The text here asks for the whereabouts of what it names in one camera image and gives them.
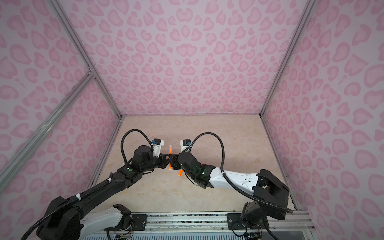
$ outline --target pink heart pattern wall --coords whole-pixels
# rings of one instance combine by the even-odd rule
[[[116,123],[91,82],[0,196],[0,238],[20,239],[53,199],[84,191]]]
[[[0,3],[0,172],[86,73],[44,0]]]
[[[306,0],[63,0],[123,114],[259,113]]]
[[[320,239],[384,239],[384,1],[320,1],[266,113]]]

